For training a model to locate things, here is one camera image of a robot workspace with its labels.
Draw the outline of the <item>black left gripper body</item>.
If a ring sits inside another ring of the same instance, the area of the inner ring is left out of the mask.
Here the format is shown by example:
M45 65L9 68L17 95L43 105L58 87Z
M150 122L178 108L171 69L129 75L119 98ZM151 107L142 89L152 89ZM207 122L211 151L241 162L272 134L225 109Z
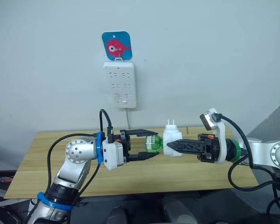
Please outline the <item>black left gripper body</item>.
M123 156L126 162L130 161L129 151L131 150L130 136L127 130L120 130L120 134L115 135L115 141L122 144Z

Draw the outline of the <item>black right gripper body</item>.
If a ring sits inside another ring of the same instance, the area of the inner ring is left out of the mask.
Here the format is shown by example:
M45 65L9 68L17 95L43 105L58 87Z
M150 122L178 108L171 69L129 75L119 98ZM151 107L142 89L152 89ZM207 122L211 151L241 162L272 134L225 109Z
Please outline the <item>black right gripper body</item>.
M202 133L198 140L204 143L203 151L197 156L201 162L214 163L220 154L219 140L214 134Z

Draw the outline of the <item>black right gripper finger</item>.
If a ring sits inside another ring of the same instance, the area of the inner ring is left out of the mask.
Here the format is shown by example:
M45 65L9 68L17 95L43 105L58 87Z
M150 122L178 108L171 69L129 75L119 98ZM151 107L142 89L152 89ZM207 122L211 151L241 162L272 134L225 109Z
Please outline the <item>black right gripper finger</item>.
M201 141L198 140L175 140L167 143L167 146L179 153L183 154L200 154Z

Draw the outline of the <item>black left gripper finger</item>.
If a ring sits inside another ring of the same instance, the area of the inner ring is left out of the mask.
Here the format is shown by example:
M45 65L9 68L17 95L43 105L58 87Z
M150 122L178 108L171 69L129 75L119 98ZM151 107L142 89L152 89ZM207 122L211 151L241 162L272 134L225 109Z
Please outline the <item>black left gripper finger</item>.
M157 156L159 153L139 152L137 154L129 154L127 162L144 161Z
M157 132L153 132L145 129L133 129L127 131L128 136L136 136L136 137L147 137L147 136L153 136L157 134L158 134Z

